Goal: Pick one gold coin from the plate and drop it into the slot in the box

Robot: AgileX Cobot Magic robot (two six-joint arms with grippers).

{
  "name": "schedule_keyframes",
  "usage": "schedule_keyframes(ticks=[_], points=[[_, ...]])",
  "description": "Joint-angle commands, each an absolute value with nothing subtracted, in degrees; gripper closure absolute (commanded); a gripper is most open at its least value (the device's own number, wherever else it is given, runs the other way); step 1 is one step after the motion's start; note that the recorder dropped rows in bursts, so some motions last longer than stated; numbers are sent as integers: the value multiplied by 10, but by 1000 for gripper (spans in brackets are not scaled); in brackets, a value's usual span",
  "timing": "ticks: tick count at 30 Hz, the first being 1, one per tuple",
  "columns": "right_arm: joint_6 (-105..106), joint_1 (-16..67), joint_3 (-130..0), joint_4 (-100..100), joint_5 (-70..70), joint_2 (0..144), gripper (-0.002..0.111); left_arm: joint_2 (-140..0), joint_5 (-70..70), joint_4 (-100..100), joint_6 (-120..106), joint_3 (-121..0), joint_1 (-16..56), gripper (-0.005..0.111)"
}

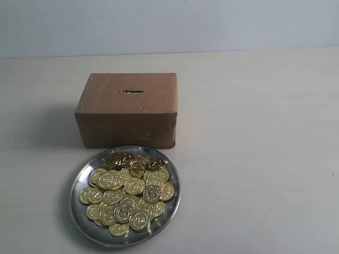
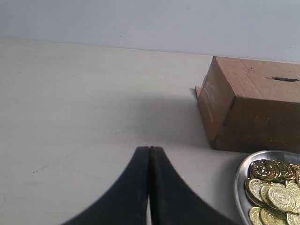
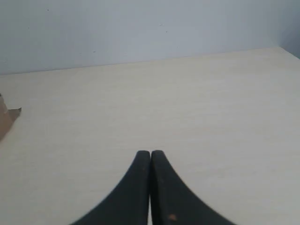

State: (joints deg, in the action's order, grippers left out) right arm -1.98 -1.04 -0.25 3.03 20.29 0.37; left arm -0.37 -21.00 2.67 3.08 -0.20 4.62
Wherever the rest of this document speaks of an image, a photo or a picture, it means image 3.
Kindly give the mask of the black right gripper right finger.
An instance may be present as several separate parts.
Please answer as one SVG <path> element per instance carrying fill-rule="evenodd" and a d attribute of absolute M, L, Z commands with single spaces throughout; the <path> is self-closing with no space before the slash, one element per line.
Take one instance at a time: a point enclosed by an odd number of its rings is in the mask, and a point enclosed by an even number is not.
<path fill-rule="evenodd" d="M 154 225 L 232 225 L 182 181 L 165 153 L 151 154 L 151 216 Z"/>

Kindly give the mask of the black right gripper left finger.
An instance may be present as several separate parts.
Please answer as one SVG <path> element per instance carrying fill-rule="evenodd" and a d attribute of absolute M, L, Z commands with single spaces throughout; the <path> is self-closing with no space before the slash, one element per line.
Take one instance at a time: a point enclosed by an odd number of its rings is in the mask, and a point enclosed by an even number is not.
<path fill-rule="evenodd" d="M 149 213 L 150 153 L 140 150 L 111 193 L 74 225 L 146 225 Z"/>

